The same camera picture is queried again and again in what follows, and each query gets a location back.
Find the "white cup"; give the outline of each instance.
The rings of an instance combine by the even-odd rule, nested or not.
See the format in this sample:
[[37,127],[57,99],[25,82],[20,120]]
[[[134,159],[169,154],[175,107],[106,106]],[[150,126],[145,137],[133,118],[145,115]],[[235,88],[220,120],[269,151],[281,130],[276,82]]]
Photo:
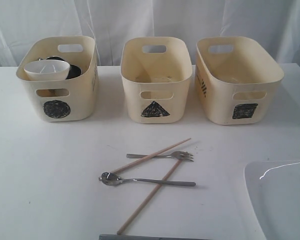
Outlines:
[[70,64],[66,61],[45,59],[32,61],[23,67],[32,81],[53,81],[67,78]]

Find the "white tabletop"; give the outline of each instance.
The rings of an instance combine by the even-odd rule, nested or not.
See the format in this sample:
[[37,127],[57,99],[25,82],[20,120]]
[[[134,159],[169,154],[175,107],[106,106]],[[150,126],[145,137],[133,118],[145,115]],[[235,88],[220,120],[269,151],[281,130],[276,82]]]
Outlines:
[[[115,234],[154,188],[150,183],[103,185],[98,176],[186,138],[194,154],[125,234],[213,240],[262,240],[245,187],[252,161],[300,160],[300,68],[285,77],[265,118],[221,126],[205,118],[193,84],[184,117],[170,124],[129,119],[120,67],[101,66],[94,114],[81,121],[40,120],[15,76],[0,67],[0,240],[96,240]],[[153,159],[122,177],[161,179],[174,159]]]

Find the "bin handle hole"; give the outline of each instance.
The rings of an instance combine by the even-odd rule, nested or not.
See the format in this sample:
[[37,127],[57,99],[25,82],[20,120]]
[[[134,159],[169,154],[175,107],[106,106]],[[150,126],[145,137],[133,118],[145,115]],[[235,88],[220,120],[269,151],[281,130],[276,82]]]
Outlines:
[[60,44],[58,51],[60,53],[81,53],[84,47],[81,44]]
[[142,46],[142,52],[144,54],[164,54],[167,51],[165,45],[144,45]]
[[66,97],[70,95],[70,92],[65,88],[57,89],[38,89],[35,93],[42,98],[50,97]]
[[266,91],[243,91],[235,93],[232,98],[234,100],[256,100],[264,99],[266,95]]
[[228,54],[234,50],[233,44],[225,44],[225,45],[211,45],[209,46],[209,53],[211,54]]
[[163,100],[163,99],[172,99],[174,93],[172,91],[142,91],[140,93],[142,99],[151,99],[151,100]]

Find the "black circle label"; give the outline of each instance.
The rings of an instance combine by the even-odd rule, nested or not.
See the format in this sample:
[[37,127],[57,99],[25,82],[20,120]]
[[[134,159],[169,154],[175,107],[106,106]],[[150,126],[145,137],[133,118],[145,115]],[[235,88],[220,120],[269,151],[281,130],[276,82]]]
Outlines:
[[66,102],[53,100],[44,103],[43,111],[50,118],[62,119],[70,114],[71,109]]

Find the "black triangle label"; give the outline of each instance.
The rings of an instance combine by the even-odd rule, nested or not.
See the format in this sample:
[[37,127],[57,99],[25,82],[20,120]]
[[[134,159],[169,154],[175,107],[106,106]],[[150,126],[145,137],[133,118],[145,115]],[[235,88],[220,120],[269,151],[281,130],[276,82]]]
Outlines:
[[159,103],[153,101],[149,106],[147,106],[141,113],[141,117],[144,118],[157,118],[157,117],[167,117],[168,113]]

